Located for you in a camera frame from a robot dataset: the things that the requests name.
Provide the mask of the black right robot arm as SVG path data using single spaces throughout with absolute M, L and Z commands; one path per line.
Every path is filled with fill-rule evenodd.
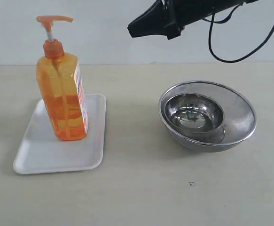
M 127 27 L 131 37 L 163 35 L 169 40 L 181 35 L 188 24 L 251 0 L 156 0 Z

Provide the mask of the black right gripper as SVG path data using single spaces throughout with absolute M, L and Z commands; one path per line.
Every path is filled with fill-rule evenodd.
M 156 0 L 128 25 L 129 34 L 132 38 L 162 35 L 168 40 L 180 36 L 184 26 L 179 23 L 179 14 L 185 4 L 185 0 Z

